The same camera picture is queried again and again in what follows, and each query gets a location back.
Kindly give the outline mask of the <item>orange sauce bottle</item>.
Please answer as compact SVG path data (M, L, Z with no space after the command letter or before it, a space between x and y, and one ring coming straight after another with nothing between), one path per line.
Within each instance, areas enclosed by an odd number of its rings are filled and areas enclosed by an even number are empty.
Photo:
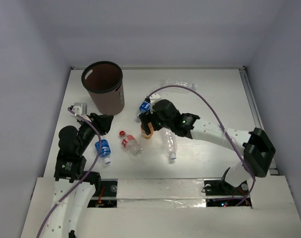
M150 129L150 131L151 131L150 134L146 134L146 132L145 132L143 126L141 125L141 135L142 135L145 139L150 139L150 138L152 137L153 133L154 133L154 129L153 129L152 124L149 124L148 126L149 126L149 129Z

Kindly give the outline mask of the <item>red label clear bottle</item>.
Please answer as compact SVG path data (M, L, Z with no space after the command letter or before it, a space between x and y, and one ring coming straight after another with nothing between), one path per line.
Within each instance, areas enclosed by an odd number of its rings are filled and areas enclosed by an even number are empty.
M121 138L121 144L125 150L129 151L133 156L138 156L142 153L143 148L137 142L137 140L131 135L127 134L125 131L120 131L119 136Z

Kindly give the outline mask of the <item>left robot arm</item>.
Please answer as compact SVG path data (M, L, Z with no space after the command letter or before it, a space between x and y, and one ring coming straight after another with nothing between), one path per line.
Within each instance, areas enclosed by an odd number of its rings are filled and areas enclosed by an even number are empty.
M42 222L39 238L75 238L85 210L101 191L101 176L93 167L85 171L84 152L92 139L106 135L114 119L109 115L73 113L80 128L65 126L59 131L59 152L54 173L52 208Z

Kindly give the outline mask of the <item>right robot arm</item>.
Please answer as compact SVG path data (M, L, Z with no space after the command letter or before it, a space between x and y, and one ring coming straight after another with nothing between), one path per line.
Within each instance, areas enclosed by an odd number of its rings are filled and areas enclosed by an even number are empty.
M221 178L220 189L224 194L232 194L248 179L266 177L276 153L274 145L261 128L256 127L252 131L225 128L198 115L180 113L166 99L157 101L150 110L138 117L147 135L166 128L179 137L207 141L233 150L240 161L226 169Z

